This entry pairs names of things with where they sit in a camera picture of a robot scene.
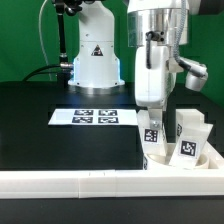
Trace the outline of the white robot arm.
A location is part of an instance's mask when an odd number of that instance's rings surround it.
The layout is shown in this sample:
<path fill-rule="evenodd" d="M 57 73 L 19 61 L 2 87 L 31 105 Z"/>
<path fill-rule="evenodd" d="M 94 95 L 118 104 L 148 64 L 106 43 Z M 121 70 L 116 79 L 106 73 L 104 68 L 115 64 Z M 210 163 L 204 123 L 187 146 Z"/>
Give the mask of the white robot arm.
<path fill-rule="evenodd" d="M 182 58 L 187 42 L 188 0 L 128 0 L 128 43 L 136 48 L 136 104 L 166 109 L 176 74 L 187 71 L 186 86 L 199 91 L 207 81 L 207 68 Z M 120 87 L 120 61 L 114 52 L 114 17 L 101 0 L 56 3 L 60 15 L 79 15 L 79 53 L 72 63 L 61 54 L 61 65 L 73 72 L 68 84 L 88 92 Z"/>

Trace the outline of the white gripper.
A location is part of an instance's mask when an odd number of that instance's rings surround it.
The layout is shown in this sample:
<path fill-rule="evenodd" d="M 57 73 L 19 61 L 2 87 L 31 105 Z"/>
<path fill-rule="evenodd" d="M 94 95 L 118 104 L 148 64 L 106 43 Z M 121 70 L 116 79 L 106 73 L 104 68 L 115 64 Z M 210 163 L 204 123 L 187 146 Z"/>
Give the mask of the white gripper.
<path fill-rule="evenodd" d="M 146 67 L 146 47 L 139 47 L 135 58 L 135 100 L 141 107 L 148 107 L 149 126 L 153 130 L 163 127 L 163 110 L 175 85 L 175 73 L 167 69 L 167 46 L 151 48 L 151 68 Z"/>

